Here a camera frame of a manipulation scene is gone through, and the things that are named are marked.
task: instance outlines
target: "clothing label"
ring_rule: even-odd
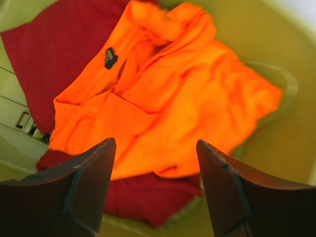
[[[113,48],[108,48],[105,51],[105,63],[104,66],[106,69],[111,69],[111,67],[118,61],[118,56],[115,55]]]

